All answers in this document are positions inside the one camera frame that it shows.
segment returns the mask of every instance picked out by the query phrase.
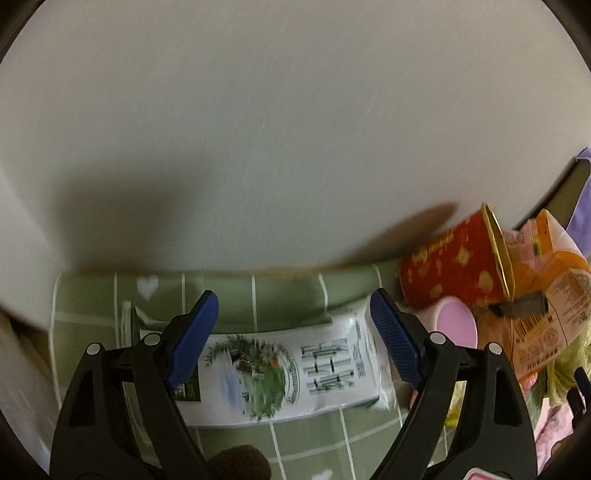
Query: black device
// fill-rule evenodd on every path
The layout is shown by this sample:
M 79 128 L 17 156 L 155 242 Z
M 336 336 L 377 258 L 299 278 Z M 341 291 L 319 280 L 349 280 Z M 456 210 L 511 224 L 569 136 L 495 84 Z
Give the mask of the black device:
M 105 350 L 89 345 L 72 379 L 54 436 L 49 476 L 0 418 L 1 478 L 22 480 L 213 480 L 173 398 L 193 372 L 217 319 L 217 297 L 206 291 L 193 310 L 175 317 L 161 335 Z M 427 333 L 383 289 L 372 295 L 372 318 L 397 368 L 419 390 L 417 402 L 372 480 L 463 480 L 477 468 L 512 480 L 589 478 L 591 417 L 538 477 L 525 401 L 501 347 L 483 351 Z M 447 458 L 428 466 L 456 381 L 466 397 Z M 142 419 L 161 468 L 141 459 L 129 421 L 123 383 L 135 385 Z

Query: green checkered cloth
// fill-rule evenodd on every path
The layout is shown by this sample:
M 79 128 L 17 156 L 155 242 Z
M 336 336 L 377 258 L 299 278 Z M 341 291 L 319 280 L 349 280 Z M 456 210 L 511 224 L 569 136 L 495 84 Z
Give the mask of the green checkered cloth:
M 328 321 L 326 312 L 384 287 L 401 298 L 397 261 L 298 275 L 203 273 L 68 274 L 56 288 L 51 330 L 56 388 L 63 398 L 86 346 L 116 348 L 122 302 L 150 317 L 170 320 L 185 313 L 205 290 L 220 302 L 214 333 L 268 332 Z M 528 408 L 537 420 L 544 388 L 532 389 Z M 370 478 L 384 458 L 408 412 L 410 388 L 397 385 L 394 411 L 346 408 L 307 419 L 231 429 L 191 429 L 205 457 L 249 443 L 269 460 L 274 480 L 312 478 L 327 469 L 333 478 Z M 453 431 L 444 429 L 433 462 L 447 455 Z M 147 461 L 155 461 L 140 445 Z

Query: barcode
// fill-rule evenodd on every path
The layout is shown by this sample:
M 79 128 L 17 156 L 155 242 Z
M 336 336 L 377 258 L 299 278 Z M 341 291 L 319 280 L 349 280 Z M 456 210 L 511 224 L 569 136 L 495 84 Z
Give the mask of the barcode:
M 531 317 L 524 317 L 515 324 L 515 331 L 520 338 L 525 338 L 543 319 L 541 315 L 533 315 Z
M 584 323 L 587 321 L 587 319 L 588 319 L 588 318 L 589 318 L 589 317 L 588 317 L 588 315 L 587 315 L 587 311 L 586 311 L 586 309 L 585 309 L 584 311 L 582 311 L 581 313 L 579 313 L 579 314 L 578 314 L 578 315 L 575 317 L 575 319 L 574 319 L 573 323 L 575 323 L 575 324 L 578 324 L 578 325 L 582 325 L 582 324 L 584 324 Z

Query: cup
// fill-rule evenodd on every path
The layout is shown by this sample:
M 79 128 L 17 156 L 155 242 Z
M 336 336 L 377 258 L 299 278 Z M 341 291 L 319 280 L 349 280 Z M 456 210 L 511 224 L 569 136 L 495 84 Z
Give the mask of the cup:
M 512 301 L 511 260 L 490 207 L 483 203 L 479 211 L 403 260 L 400 284 L 416 310 L 445 296 L 471 307 Z
M 460 299 L 443 297 L 435 305 L 414 314 L 428 332 L 444 333 L 457 346 L 478 347 L 474 315 Z

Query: pink fabric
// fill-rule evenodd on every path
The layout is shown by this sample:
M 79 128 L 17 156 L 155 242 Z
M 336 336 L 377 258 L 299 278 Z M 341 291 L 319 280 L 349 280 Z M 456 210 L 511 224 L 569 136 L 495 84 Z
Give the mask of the pink fabric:
M 550 452 L 556 442 L 573 433 L 573 412 L 568 404 L 550 407 L 545 398 L 540 419 L 534 429 L 535 451 L 538 455 L 538 472 L 550 460 Z

